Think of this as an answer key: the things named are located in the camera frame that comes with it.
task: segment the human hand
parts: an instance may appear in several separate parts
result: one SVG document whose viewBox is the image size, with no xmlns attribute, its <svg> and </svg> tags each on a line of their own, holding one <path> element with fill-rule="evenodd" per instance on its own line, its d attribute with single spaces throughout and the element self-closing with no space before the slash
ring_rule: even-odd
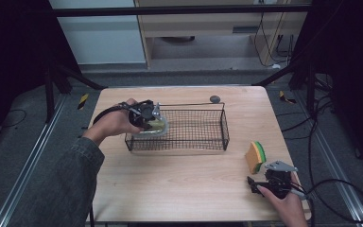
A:
<svg viewBox="0 0 363 227">
<path fill-rule="evenodd" d="M 291 172 L 291 181 L 298 183 L 296 176 Z M 273 205 L 282 222 L 288 227 L 307 227 L 303 204 L 299 196 L 289 192 L 284 199 L 279 199 L 271 191 L 263 186 L 257 186 L 258 190 Z"/>
<path fill-rule="evenodd" d="M 129 98 L 127 103 L 132 105 L 137 101 Z M 93 126 L 88 129 L 83 137 L 93 140 L 98 146 L 108 136 L 122 133 L 139 133 L 143 129 L 131 125 L 129 121 L 129 111 L 119 110 L 103 115 Z"/>
</svg>

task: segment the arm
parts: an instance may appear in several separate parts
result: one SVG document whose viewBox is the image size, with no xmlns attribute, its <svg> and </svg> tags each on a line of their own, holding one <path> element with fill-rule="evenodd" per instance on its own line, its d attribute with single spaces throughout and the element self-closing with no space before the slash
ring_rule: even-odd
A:
<svg viewBox="0 0 363 227">
<path fill-rule="evenodd" d="M 34 179 L 9 226 L 85 226 L 104 161 L 99 144 L 108 136 L 139 131 L 129 122 L 127 111 L 103 116 L 47 169 L 43 179 Z"/>
<path fill-rule="evenodd" d="M 296 176 L 291 173 L 291 180 L 297 183 Z M 271 191 L 262 186 L 257 186 L 258 190 L 268 199 L 279 214 L 282 222 L 287 227 L 307 227 L 308 224 L 305 220 L 303 211 L 303 204 L 300 198 L 293 194 L 288 193 L 287 196 L 280 200 Z"/>
</svg>

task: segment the wooden table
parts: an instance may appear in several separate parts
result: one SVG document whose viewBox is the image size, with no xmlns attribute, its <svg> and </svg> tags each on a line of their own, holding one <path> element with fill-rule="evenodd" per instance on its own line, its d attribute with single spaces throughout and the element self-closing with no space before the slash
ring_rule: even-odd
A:
<svg viewBox="0 0 363 227">
<path fill-rule="evenodd" d="M 251 175 L 245 161 L 251 141 L 259 141 L 268 163 L 292 165 L 268 94 L 263 87 L 150 87 L 103 90 L 93 118 L 115 103 L 133 97 L 161 104 L 209 102 L 220 96 L 230 135 L 218 155 L 145 155 L 128 151 L 125 135 L 105 139 L 105 162 L 97 179 L 95 221 L 256 221 L 277 220 L 261 195 L 252 194 L 247 176 L 265 180 L 265 169 Z M 307 218 L 311 214 L 303 203 Z"/>
</svg>

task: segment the floor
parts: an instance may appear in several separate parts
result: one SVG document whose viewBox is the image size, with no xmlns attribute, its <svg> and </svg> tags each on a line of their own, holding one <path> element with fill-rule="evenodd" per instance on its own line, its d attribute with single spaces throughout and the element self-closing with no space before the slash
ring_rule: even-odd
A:
<svg viewBox="0 0 363 227">
<path fill-rule="evenodd" d="M 278 51 L 273 57 L 284 61 L 285 50 L 289 42 L 282 39 Z M 271 76 L 278 68 L 264 66 L 258 60 L 255 48 L 248 36 L 221 36 L 196 37 L 192 42 L 185 39 L 157 39 L 153 52 L 153 61 L 149 68 L 123 68 L 115 72 L 85 73 L 85 77 L 99 84 L 110 87 L 121 86 L 194 86 L 213 84 L 250 85 Z M 286 62 L 279 62 L 275 66 L 284 67 Z M 304 121 L 307 118 L 305 110 L 305 87 L 298 91 L 289 91 L 287 83 L 290 75 L 277 79 L 269 86 L 267 91 L 274 112 L 278 118 L 281 129 L 295 166 L 300 170 L 299 177 L 305 188 L 310 188 L 310 176 L 316 182 L 340 178 L 347 179 L 363 190 L 363 160 L 355 157 L 350 138 L 341 126 L 338 116 L 334 114 L 334 107 L 325 106 L 319 112 L 318 128 L 312 139 L 308 139 L 313 121 Z M 94 110 L 99 92 L 86 87 L 75 80 L 71 80 L 74 89 L 70 96 L 55 93 L 55 100 L 63 100 L 63 108 L 54 130 L 48 135 L 40 162 L 34 167 L 29 180 L 43 176 L 43 168 L 49 167 L 55 153 L 61 152 L 67 141 L 80 136 L 83 129 L 88 126 Z M 280 91 L 284 91 L 288 99 L 280 99 Z M 79 99 L 84 94 L 89 99 L 83 110 L 77 110 Z M 316 99 L 320 104 L 327 104 L 323 99 L 324 91 L 316 92 Z M 13 111 L 8 114 L 7 120 L 0 130 L 0 210 L 10 195 L 10 190 L 16 184 L 17 177 L 27 164 L 30 152 L 33 150 L 41 131 L 45 127 L 45 108 L 43 87 L 36 88 L 26 94 L 20 95 L 13 102 Z M 292 126 L 304 121 L 299 127 L 292 130 Z M 339 213 L 351 217 L 351 214 L 363 211 L 362 197 L 356 197 L 351 188 L 344 185 L 330 183 L 319 189 L 319 194 L 325 198 Z M 316 226 L 363 226 L 353 224 L 335 214 L 332 214 L 322 202 L 315 200 Z M 351 209 L 354 204 L 359 208 Z M 201 223 L 199 226 L 283 226 L 281 223 L 269 222 L 239 222 L 239 223 Z M 159 225 L 155 223 L 98 223 L 96 226 L 197 226 L 192 223 L 169 223 Z"/>
</svg>

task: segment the wall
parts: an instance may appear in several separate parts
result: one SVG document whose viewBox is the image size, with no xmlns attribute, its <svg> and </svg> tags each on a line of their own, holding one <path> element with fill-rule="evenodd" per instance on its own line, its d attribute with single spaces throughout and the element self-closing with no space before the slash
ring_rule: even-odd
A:
<svg viewBox="0 0 363 227">
<path fill-rule="evenodd" d="M 132 0 L 50 0 L 50 3 L 53 9 L 134 7 Z M 81 69 L 86 65 L 145 64 L 136 16 L 58 19 Z"/>
</svg>

